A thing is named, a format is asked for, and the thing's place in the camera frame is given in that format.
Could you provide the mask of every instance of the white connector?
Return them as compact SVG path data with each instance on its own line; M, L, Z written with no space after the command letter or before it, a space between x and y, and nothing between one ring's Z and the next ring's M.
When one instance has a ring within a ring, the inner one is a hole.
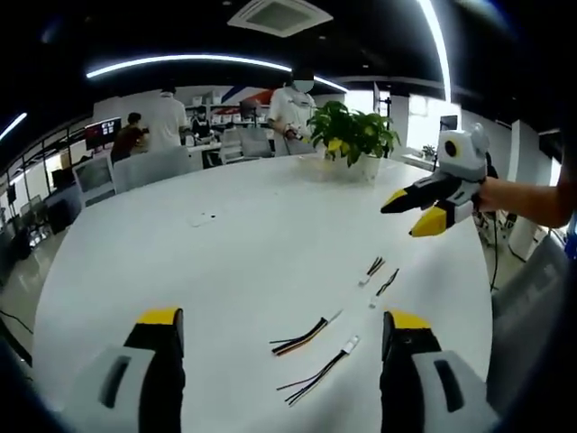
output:
M344 345L343 352L346 352L347 354L350 355L353 349L359 344L359 341L361 341L361 338L359 336L354 336L353 338L351 338L347 342L347 344Z

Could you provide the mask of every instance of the white flower pot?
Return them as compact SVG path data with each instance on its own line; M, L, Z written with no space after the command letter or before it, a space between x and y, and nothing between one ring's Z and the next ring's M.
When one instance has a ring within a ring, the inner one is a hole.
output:
M347 165L346 158L337 157L330 164L336 180L373 183L379 174L380 161L381 158L363 153L351 167Z

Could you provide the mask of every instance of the air conditioning vent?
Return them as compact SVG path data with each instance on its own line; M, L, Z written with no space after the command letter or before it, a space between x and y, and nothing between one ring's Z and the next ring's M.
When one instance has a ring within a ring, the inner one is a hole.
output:
M332 19L303 0L252 0L228 25L286 38Z

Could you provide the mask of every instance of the person in white shirt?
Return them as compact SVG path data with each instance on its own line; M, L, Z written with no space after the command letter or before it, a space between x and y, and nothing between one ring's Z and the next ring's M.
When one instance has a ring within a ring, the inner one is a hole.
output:
M307 125L316 108L315 100L307 93L314 83L311 69L294 68L290 84L272 94L268 122L274 130L275 156L315 151Z
M174 87L163 88L151 108L148 119L149 152L180 146L180 132L190 127L184 104L174 98L176 93Z

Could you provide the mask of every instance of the ceiling light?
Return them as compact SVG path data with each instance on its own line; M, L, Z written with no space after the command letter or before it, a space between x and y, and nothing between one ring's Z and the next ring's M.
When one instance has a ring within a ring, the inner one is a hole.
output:
M425 14L426 23L433 34L433 40L435 41L436 52L439 56L439 62L441 63L441 72L443 73L443 85L444 85L444 100L446 102L451 102L451 76L449 74L449 60L447 59L447 49L444 46L443 33L441 32L441 25L436 17L435 9L431 4L431 0L417 0L421 9L423 9L423 14Z
M27 115L28 115L28 113L22 113L21 115L16 117L12 121L12 123L9 124L8 127L2 131L2 133L0 134L0 140L2 140L4 137L6 137L10 131L12 131L22 120L24 120L26 118Z
M270 63L269 61L262 61L262 60L255 60L255 59L246 59L243 57L223 56L223 55L218 55L218 54L179 54L179 55L148 57L145 59L123 61L121 63L116 63L114 65L110 65L110 66L107 66L105 68L90 71L87 73L87 78L98 77L98 76L113 72L115 70L131 68L133 66L145 65L148 63L159 63L159 62L164 62L164 61L176 61L176 60L226 61L226 62L232 62L232 63L244 63L244 64L248 64L248 65L261 66L264 68L277 69L277 70L282 70L285 72L291 71L291 69L289 67L279 65L277 63ZM329 81L327 79L315 76L315 81L318 81L319 83L326 84L327 86L330 86L331 88L336 88L337 90L340 90L344 93L348 92L347 88L344 88L343 86L339 86L338 84L336 84L332 81Z

